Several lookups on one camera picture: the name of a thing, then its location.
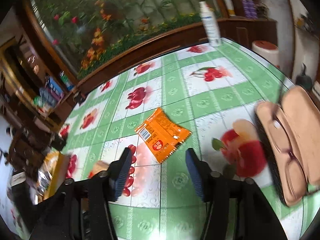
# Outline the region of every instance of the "screw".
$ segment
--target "screw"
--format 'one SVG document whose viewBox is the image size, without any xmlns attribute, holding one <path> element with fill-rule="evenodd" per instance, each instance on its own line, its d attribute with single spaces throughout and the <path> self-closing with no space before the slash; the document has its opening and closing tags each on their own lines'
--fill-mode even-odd
<svg viewBox="0 0 320 240">
<path fill-rule="evenodd" d="M 65 181 L 64 181 L 64 184 L 65 185 L 70 185 L 70 184 L 72 184 L 72 183 L 74 183 L 75 181 L 73 180 L 73 178 L 68 178 L 68 179 L 66 179 Z"/>
<path fill-rule="evenodd" d="M 246 178 L 244 181 L 248 184 L 254 184 L 254 180 L 252 178 Z"/>
<path fill-rule="evenodd" d="M 214 178 L 218 178 L 218 177 L 221 176 L 221 174 L 220 174 L 219 172 L 217 172 L 217 171 L 212 171 L 212 172 L 210 173 L 210 175 L 211 175 L 211 177 L 214 177 Z"/>
<path fill-rule="evenodd" d="M 103 177 L 107 176 L 107 174 L 108 174 L 107 171 L 100 171 L 100 172 L 99 172 L 99 177 L 100 177 L 100 178 L 103 178 Z"/>
</svg>

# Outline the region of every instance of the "barcode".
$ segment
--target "barcode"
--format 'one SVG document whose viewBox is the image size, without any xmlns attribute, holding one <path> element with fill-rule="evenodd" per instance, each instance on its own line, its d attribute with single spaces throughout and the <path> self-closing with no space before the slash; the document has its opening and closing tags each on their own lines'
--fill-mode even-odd
<svg viewBox="0 0 320 240">
<path fill-rule="evenodd" d="M 146 128 L 143 128 L 139 134 L 144 141 L 148 140 L 148 138 L 151 136 Z"/>
</svg>

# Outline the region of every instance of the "red logo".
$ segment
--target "red logo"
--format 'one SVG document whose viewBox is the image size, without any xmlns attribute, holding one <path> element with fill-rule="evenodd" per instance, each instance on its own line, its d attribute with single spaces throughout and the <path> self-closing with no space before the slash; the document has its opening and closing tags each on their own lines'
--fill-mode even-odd
<svg viewBox="0 0 320 240">
<path fill-rule="evenodd" d="M 163 146 L 163 142 L 161 140 L 157 140 L 156 143 L 152 146 L 155 151 L 159 151 Z"/>
</svg>

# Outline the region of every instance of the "apple print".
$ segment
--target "apple print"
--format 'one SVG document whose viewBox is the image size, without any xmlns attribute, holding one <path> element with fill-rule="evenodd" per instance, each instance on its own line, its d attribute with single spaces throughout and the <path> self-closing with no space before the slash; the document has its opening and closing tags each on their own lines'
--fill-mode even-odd
<svg viewBox="0 0 320 240">
<path fill-rule="evenodd" d="M 89 114 L 87 114 L 84 119 L 82 126 L 80 128 L 85 129 L 94 121 L 95 115 L 97 113 L 97 108 L 93 109 Z"/>
<path fill-rule="evenodd" d="M 143 99 L 146 97 L 146 91 L 144 87 L 137 88 L 132 93 L 128 94 L 130 99 L 129 105 L 125 109 L 135 109 L 142 104 Z"/>
<path fill-rule="evenodd" d="M 153 67 L 155 65 L 154 62 L 146 62 L 146 63 L 142 63 L 139 66 L 137 66 L 136 68 L 134 68 L 135 73 L 133 74 L 134 76 L 137 74 L 141 74 L 146 72 L 149 68 Z"/>
<path fill-rule="evenodd" d="M 70 161 L 69 161 L 66 179 L 72 178 L 72 173 L 76 169 L 76 161 L 77 161 L 77 155 L 73 154 L 70 158 Z"/>
<path fill-rule="evenodd" d="M 66 139 L 68 137 L 69 129 L 70 129 L 70 124 L 66 123 L 63 125 L 60 131 L 60 136 L 62 137 L 62 139 Z"/>
<path fill-rule="evenodd" d="M 107 88 L 109 88 L 111 86 L 112 81 L 109 80 L 108 82 L 106 82 L 104 84 L 104 86 L 101 88 L 101 92 L 103 92 L 104 90 L 106 90 Z"/>
<path fill-rule="evenodd" d="M 226 70 L 224 67 L 219 66 L 216 67 L 203 67 L 199 68 L 198 70 L 192 72 L 190 76 L 200 77 L 204 78 L 204 81 L 210 82 L 215 80 L 216 78 L 222 78 L 222 77 L 232 77 L 232 74 Z"/>
<path fill-rule="evenodd" d="M 220 150 L 230 164 L 236 165 L 239 177 L 253 177 L 267 164 L 257 131 L 244 119 L 236 120 L 232 126 L 220 140 L 212 140 L 212 147 Z"/>
</svg>

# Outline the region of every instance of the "purple bottle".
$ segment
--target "purple bottle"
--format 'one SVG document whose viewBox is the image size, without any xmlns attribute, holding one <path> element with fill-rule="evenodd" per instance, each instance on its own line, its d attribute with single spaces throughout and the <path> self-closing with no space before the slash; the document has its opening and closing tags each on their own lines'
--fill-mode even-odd
<svg viewBox="0 0 320 240">
<path fill-rule="evenodd" d="M 242 5 L 243 5 L 245 17 L 246 18 L 251 18 L 248 1 L 247 0 L 242 0 Z"/>
<path fill-rule="evenodd" d="M 251 18 L 258 19 L 257 10 L 252 0 L 248 0 L 248 6 L 249 6 Z"/>
</svg>

